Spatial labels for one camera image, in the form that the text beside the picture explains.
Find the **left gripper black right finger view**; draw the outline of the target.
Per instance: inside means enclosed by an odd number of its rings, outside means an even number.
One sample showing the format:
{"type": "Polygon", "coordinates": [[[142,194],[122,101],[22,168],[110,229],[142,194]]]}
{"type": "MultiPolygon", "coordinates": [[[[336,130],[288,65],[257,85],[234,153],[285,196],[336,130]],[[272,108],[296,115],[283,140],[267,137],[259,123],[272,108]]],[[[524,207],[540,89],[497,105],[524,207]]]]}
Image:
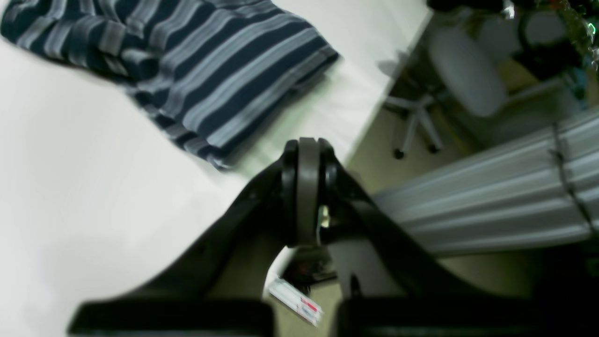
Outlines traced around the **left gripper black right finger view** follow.
{"type": "Polygon", "coordinates": [[[530,299],[498,296],[441,266],[376,206],[318,140],[321,202],[331,224],[319,232],[344,299],[332,337],[596,337],[598,277],[581,249],[552,256],[530,299]]]}

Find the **left gripper black left finger viewer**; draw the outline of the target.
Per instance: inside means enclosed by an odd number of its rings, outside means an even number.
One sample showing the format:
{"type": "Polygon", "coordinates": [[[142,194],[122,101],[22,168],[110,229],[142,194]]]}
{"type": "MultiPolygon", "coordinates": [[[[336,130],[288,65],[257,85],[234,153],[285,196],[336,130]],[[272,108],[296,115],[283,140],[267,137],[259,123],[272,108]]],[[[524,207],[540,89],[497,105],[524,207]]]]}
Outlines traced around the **left gripper black left finger viewer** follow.
{"type": "Polygon", "coordinates": [[[255,176],[165,270],[113,299],[87,301],[70,337],[274,337],[262,300],[283,247],[313,243],[320,150],[302,137],[255,176]]]}

